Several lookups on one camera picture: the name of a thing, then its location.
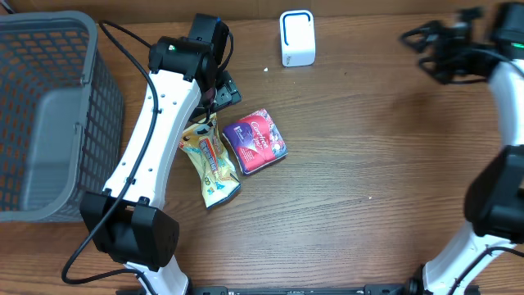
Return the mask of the red purple pantyliner pack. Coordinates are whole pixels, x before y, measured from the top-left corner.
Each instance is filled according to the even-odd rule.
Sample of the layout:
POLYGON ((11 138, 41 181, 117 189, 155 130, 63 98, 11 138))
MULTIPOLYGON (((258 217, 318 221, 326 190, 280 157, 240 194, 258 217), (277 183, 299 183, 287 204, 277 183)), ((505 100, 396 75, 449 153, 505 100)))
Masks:
POLYGON ((278 127, 264 108, 224 127, 223 136, 244 175, 251 175, 288 154, 278 127))

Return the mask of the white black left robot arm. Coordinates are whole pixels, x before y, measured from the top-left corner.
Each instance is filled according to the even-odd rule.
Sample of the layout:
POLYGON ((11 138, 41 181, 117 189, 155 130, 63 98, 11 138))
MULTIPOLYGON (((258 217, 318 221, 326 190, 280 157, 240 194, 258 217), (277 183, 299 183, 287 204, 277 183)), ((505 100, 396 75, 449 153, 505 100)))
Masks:
POLYGON ((139 294, 189 294, 174 252, 179 225, 164 213, 165 190, 189 121, 206 129, 218 111, 242 100, 226 66, 233 34, 217 16, 197 14, 187 37, 149 47, 142 110, 120 163, 101 193, 84 193, 80 214, 94 243, 133 274, 139 294))

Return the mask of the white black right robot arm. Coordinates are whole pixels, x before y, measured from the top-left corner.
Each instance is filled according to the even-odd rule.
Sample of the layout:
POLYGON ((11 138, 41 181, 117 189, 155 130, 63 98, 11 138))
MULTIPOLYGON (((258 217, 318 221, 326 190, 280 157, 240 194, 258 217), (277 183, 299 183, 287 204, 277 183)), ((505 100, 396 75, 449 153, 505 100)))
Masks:
POLYGON ((452 26, 427 22, 400 36, 415 52, 431 52, 419 67, 440 84, 488 84, 502 147, 472 181, 465 222, 446 247, 421 265, 397 294, 478 294, 472 281, 498 256, 520 256, 523 242, 523 5, 498 5, 488 43, 473 40, 479 7, 463 9, 452 26))

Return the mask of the yellow snack packet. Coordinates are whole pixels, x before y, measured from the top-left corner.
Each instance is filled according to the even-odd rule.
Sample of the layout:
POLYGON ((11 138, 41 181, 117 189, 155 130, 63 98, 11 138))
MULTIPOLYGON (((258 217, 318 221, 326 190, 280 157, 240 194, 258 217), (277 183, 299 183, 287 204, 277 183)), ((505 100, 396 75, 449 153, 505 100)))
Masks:
POLYGON ((207 209, 229 201, 241 188, 236 168, 219 136, 218 119, 193 124, 183 131, 178 147, 196 168, 207 209))

